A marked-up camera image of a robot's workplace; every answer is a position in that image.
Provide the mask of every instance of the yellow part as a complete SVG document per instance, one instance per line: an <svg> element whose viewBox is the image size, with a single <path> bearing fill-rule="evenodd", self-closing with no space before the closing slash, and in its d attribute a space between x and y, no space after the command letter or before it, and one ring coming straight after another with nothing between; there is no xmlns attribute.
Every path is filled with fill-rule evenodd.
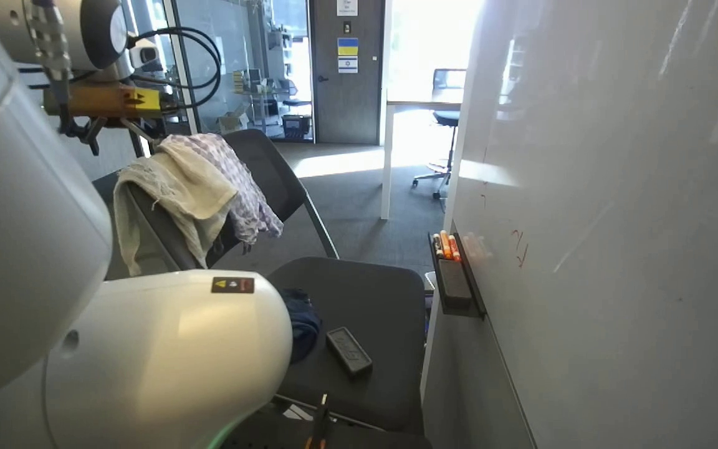
<svg viewBox="0 0 718 449"><path fill-rule="evenodd" d="M45 111L57 114L53 90L43 90ZM160 90L133 85L73 85L70 114L86 116L160 116Z"/></svg>
<svg viewBox="0 0 718 449"><path fill-rule="evenodd" d="M343 56L343 59L358 56L358 48L340 48L336 56Z"/></svg>

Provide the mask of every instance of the office chair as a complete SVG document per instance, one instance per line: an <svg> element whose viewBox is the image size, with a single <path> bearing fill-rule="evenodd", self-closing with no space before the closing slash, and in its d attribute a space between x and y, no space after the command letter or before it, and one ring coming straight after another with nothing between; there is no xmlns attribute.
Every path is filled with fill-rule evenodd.
<svg viewBox="0 0 718 449"><path fill-rule="evenodd" d="M464 66L436 66L432 78L432 98L444 101L462 101L464 94ZM454 164L454 150L455 150L455 129L458 129L458 109L433 109L433 120L440 126L452 126L452 144L445 164L433 166L433 172L419 174L411 180L411 187L416 187L422 180L444 180L444 185L452 181L452 164Z"/></svg>

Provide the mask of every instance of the sticker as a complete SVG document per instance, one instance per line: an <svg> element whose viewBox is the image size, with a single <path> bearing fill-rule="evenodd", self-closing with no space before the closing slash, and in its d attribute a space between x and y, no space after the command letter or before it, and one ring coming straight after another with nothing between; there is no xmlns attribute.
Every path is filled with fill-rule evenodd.
<svg viewBox="0 0 718 449"><path fill-rule="evenodd" d="M336 38L336 71L358 71L358 38Z"/></svg>
<svg viewBox="0 0 718 449"><path fill-rule="evenodd" d="M212 291L254 291L254 276L212 276Z"/></svg>
<svg viewBox="0 0 718 449"><path fill-rule="evenodd" d="M336 16L356 16L358 0L336 0Z"/></svg>

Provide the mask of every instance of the cloth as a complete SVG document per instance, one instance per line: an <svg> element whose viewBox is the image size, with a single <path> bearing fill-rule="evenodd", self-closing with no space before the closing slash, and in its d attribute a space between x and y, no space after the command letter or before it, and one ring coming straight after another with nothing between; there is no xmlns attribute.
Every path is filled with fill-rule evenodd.
<svg viewBox="0 0 718 449"><path fill-rule="evenodd" d="M186 146L209 159L236 190L229 216L234 218L234 237L244 243L254 243L261 231L278 237L283 222L266 205L266 196L256 187L251 172L234 154L229 141L219 134L170 134L163 146Z"/></svg>
<svg viewBox="0 0 718 449"><path fill-rule="evenodd" d="M296 362L306 358L313 352L322 322L313 313L311 300L306 296L306 291L283 290L282 300L287 303L288 322L291 322L291 357L288 357L288 363L296 363Z"/></svg>
<svg viewBox="0 0 718 449"><path fill-rule="evenodd" d="M184 144L160 141L160 146L164 152L135 159L120 169L113 192L116 247L133 276L144 271L139 253L163 248L158 248L160 241L139 227L139 210L124 192L126 181L143 187L170 212L189 253L201 266L206 266L206 248L216 238L234 199L234 187L209 164L209 159Z"/></svg>

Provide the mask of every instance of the white towel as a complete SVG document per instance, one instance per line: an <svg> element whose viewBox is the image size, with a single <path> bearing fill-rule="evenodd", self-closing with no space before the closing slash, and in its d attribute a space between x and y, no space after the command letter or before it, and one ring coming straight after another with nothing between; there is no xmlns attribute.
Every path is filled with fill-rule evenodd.
<svg viewBox="0 0 718 449"><path fill-rule="evenodd" d="M241 164L229 141L219 134L170 134L164 146L186 146L209 159L236 190L229 216L234 218L234 237L244 243L256 243L260 233L278 237L283 222L266 205L251 172Z"/></svg>
<svg viewBox="0 0 718 449"><path fill-rule="evenodd" d="M234 199L234 187L221 172L181 144L163 146L160 154L143 157L120 172L113 192L113 215L120 253L135 276L143 275L138 253L158 241L139 231L138 210L133 210L124 192L126 181L143 187L170 212L184 233L189 253L206 266L206 248L216 238Z"/></svg>

